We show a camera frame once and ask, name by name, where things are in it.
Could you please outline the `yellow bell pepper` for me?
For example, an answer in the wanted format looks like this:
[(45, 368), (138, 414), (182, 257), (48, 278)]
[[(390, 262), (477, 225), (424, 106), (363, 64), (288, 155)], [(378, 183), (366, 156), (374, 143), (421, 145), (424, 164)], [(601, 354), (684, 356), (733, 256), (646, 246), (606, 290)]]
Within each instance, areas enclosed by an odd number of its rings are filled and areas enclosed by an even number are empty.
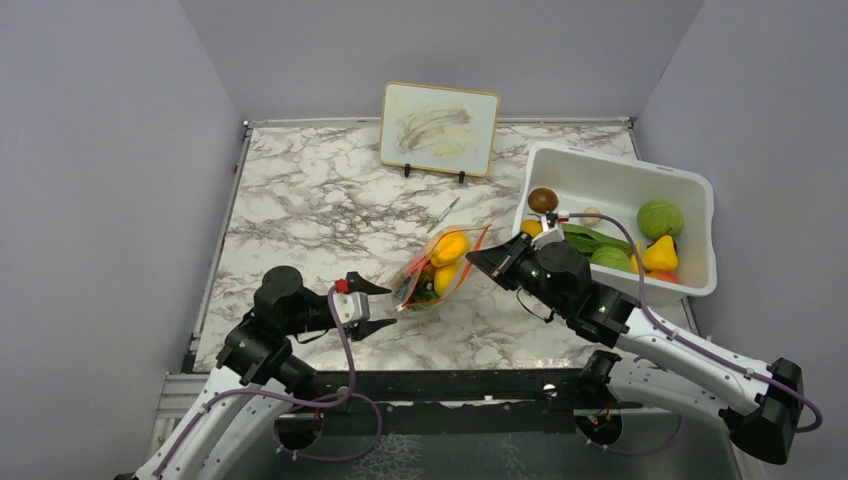
[(470, 249), (470, 242), (462, 231), (454, 231), (440, 237), (429, 254), (430, 263), (441, 268), (460, 260)]

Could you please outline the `yellow mango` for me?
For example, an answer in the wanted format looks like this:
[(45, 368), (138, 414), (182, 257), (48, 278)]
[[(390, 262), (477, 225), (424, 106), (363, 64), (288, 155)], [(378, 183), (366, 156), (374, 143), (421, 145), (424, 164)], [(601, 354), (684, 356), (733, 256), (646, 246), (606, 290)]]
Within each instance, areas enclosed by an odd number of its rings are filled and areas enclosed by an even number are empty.
[(436, 268), (433, 274), (433, 291), (439, 298), (446, 294), (459, 269), (459, 261)]

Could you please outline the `clear zip bag orange zipper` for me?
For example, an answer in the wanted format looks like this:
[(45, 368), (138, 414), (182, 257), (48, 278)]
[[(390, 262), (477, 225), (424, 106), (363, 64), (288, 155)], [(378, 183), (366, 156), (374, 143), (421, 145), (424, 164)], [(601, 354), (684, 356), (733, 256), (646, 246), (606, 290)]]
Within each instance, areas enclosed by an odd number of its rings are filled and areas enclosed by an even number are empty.
[(468, 253), (481, 249), (490, 225), (452, 225), (439, 230), (391, 281), (396, 313), (427, 310), (444, 302), (471, 271)]

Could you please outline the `toy pineapple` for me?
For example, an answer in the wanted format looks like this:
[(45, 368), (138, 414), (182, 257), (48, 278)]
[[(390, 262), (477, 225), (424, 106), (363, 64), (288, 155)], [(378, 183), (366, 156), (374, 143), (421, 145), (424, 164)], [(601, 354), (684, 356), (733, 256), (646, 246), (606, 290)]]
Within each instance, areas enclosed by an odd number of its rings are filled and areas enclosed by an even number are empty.
[(435, 302), (441, 296), (436, 292), (434, 275), (430, 271), (422, 271), (418, 276), (403, 277), (396, 289), (395, 298), (401, 307), (417, 308), (419, 304)]

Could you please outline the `red carrot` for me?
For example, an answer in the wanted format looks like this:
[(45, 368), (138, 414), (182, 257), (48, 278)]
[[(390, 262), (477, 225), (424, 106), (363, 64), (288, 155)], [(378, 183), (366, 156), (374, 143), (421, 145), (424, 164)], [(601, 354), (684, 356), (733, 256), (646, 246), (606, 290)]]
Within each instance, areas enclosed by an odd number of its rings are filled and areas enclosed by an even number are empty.
[(406, 277), (419, 275), (422, 270), (424, 270), (429, 264), (429, 256), (427, 254), (424, 255), (416, 255), (414, 258), (410, 259), (405, 266), (403, 267), (402, 273)]

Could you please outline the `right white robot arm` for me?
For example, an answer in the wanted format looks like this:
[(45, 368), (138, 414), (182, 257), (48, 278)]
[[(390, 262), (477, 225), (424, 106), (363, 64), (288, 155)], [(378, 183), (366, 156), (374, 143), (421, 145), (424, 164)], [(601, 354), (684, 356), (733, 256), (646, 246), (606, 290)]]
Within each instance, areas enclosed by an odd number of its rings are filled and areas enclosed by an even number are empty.
[(593, 280), (589, 261), (567, 241), (535, 247), (526, 233), (466, 256), (501, 288), (523, 290), (578, 336), (645, 357), (650, 374), (603, 361), (577, 380), (579, 398), (600, 407), (614, 398), (723, 423), (731, 442), (761, 461), (784, 465), (802, 413), (802, 372), (734, 353), (658, 317), (621, 291)]

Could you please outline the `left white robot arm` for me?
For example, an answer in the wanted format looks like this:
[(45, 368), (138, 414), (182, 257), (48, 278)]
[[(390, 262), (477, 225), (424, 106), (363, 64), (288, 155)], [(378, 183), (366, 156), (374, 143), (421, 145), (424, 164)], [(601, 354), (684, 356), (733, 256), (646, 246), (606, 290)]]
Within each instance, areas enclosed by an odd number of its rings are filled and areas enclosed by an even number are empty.
[[(186, 415), (130, 478), (220, 479), (280, 415), (328, 413), (360, 398), (350, 344), (392, 325), (370, 318), (370, 297), (387, 292), (349, 272), (319, 295), (292, 266), (267, 271)], [(348, 381), (323, 393), (316, 370), (294, 355), (292, 343), (300, 334), (330, 331), (342, 342)]]

